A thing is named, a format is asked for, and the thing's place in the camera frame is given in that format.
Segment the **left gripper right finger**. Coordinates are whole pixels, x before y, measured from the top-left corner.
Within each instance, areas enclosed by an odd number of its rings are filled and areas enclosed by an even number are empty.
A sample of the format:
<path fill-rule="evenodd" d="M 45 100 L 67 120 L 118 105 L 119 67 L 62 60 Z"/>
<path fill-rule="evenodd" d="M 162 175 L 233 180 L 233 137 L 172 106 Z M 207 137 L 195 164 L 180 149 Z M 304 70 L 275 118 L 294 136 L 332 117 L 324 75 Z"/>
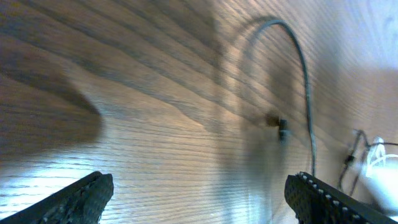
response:
<path fill-rule="evenodd" d="M 397 224 L 306 172 L 289 175 L 285 201 L 304 224 Z"/>

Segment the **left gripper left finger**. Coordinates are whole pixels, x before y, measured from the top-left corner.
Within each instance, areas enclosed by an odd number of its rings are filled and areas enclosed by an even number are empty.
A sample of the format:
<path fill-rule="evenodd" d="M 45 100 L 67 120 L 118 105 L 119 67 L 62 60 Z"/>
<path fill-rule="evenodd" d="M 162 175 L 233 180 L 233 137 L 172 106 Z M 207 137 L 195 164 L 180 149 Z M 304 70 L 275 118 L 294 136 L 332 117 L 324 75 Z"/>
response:
<path fill-rule="evenodd" d="M 114 193 L 113 176 L 92 172 L 1 220 L 2 224 L 98 224 Z"/>

